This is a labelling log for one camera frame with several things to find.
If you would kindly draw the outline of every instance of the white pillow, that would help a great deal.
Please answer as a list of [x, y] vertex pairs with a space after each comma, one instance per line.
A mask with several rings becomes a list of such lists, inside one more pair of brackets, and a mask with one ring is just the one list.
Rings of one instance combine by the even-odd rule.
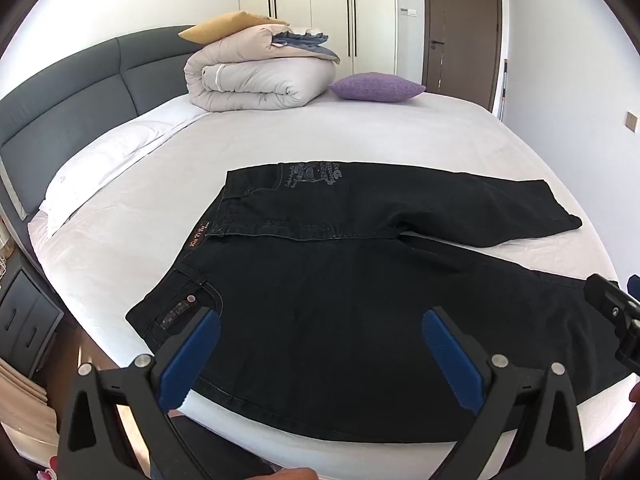
[[71, 157], [47, 187], [40, 210], [52, 237], [96, 192], [176, 132], [207, 115], [183, 95], [109, 130]]

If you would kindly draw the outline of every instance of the rivet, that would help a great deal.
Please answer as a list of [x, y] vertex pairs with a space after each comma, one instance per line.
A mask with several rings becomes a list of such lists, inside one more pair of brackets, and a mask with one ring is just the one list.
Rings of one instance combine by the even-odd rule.
[[78, 368], [78, 374], [82, 376], [89, 375], [92, 369], [93, 368], [89, 363], [81, 364], [80, 367]]
[[148, 354], [140, 354], [135, 358], [133, 364], [135, 364], [138, 368], [145, 368], [151, 362], [151, 356]]
[[491, 357], [491, 362], [494, 364], [495, 367], [498, 367], [498, 368], [504, 368], [506, 365], [509, 364], [509, 360], [502, 354], [496, 354], [493, 357]]
[[551, 365], [551, 371], [556, 375], [563, 375], [565, 372], [564, 366], [562, 366], [562, 364], [560, 363], [553, 363]]

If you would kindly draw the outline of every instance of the wooden floor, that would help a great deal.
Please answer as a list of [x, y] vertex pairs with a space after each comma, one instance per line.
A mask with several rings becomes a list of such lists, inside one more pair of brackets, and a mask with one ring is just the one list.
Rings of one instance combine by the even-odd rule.
[[[49, 405], [58, 418], [58, 431], [69, 400], [72, 381], [82, 363], [92, 363], [98, 370], [117, 367], [82, 328], [62, 322], [56, 331], [56, 341], [47, 362], [34, 377], [47, 391]], [[148, 476], [149, 452], [131, 411], [126, 406], [119, 406], [118, 411], [138, 461]]]

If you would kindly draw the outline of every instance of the wall socket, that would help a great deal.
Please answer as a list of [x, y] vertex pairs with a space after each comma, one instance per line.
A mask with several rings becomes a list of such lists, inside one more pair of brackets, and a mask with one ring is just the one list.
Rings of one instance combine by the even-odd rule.
[[629, 128], [632, 132], [635, 132], [636, 126], [638, 126], [638, 118], [631, 112], [627, 112], [625, 124], [627, 128]]

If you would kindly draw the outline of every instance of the wardrobe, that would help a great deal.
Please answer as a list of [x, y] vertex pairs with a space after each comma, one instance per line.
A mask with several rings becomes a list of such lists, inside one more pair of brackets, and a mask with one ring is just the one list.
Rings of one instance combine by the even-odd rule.
[[336, 79], [396, 72], [396, 0], [240, 0], [240, 9], [318, 28], [341, 60]]

